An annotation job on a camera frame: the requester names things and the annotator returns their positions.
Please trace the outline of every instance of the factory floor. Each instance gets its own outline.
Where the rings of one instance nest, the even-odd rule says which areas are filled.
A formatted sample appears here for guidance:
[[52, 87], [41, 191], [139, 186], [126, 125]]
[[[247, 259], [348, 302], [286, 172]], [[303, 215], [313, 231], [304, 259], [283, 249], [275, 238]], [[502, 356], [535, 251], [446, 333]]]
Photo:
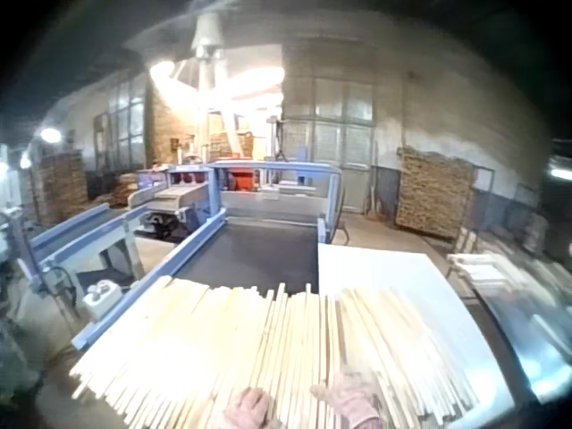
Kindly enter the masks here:
[[[348, 246], [361, 248], [377, 248], [403, 252], [427, 254], [439, 270], [445, 274], [448, 264], [443, 257], [446, 246], [442, 243], [430, 242], [412, 232], [393, 229], [382, 223], [372, 222], [359, 214], [345, 214], [343, 220], [349, 232]], [[343, 244], [345, 236], [338, 232], [334, 244]], [[137, 246], [141, 262], [148, 272], [159, 264], [173, 249], [174, 245], [155, 240], [137, 238]], [[453, 287], [460, 297], [470, 296], [457, 282]], [[71, 399], [74, 383], [67, 372], [73, 364], [73, 357], [64, 358], [46, 375], [45, 385], [37, 398], [38, 412], [51, 429], [107, 429], [126, 427], [122, 420], [102, 401], [86, 400], [83, 403]]]

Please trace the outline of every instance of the bundle of wooden sticks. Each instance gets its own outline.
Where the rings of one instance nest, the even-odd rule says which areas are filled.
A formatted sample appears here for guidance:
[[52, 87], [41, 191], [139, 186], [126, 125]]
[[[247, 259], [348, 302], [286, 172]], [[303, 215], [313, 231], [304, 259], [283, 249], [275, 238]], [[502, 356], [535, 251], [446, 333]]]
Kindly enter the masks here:
[[289, 297], [284, 284], [265, 299], [256, 288], [217, 288], [163, 277], [71, 370], [80, 386], [124, 416], [129, 428], [220, 427], [247, 387], [274, 399], [269, 419], [289, 428], [341, 428], [310, 393], [332, 385], [341, 366], [366, 369], [394, 427], [460, 416], [476, 403], [463, 371], [420, 315], [387, 292], [337, 299]]

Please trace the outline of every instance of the pink glove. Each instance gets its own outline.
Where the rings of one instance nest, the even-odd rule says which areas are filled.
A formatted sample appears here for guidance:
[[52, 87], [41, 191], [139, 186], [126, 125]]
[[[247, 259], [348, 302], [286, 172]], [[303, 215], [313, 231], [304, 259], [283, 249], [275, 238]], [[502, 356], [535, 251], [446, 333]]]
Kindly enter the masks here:
[[270, 397], [261, 389], [246, 389], [224, 413], [224, 429], [261, 429]]
[[379, 413], [372, 405], [372, 387], [359, 374], [337, 374], [331, 389], [316, 385], [310, 391], [318, 400], [325, 400], [336, 414], [346, 417], [352, 429], [366, 423], [373, 424], [372, 427], [381, 423]]

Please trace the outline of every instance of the conveyor belt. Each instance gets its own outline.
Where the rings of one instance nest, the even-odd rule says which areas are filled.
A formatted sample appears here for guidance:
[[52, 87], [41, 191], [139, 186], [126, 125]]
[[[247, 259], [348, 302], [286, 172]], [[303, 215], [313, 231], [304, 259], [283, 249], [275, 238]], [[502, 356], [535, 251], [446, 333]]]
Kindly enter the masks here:
[[229, 221], [175, 277], [217, 286], [257, 286], [261, 293], [286, 283], [288, 293], [306, 283], [317, 292], [315, 228]]
[[54, 240], [49, 241], [45, 246], [40, 248], [34, 248], [36, 253], [36, 259], [42, 261], [50, 255], [54, 254], [60, 248], [70, 244], [72, 241], [78, 239], [83, 234], [95, 230], [97, 227], [108, 223], [112, 219], [123, 215], [126, 210], [106, 210], [101, 214], [94, 216], [92, 219], [81, 223], [75, 228], [66, 231], [65, 233], [59, 235]]

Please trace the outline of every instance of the gloved hand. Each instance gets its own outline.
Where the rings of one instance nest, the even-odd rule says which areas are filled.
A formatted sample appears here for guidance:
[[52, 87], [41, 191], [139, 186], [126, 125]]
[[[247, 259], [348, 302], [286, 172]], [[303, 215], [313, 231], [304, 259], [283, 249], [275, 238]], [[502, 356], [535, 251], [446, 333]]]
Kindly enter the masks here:
[[332, 388], [318, 384], [310, 391], [318, 400], [325, 400], [336, 414], [346, 417], [352, 429], [369, 421], [381, 422], [373, 406], [374, 391], [360, 374], [337, 374]]
[[246, 389], [223, 412], [224, 429], [261, 429], [269, 405], [270, 397], [262, 389]]

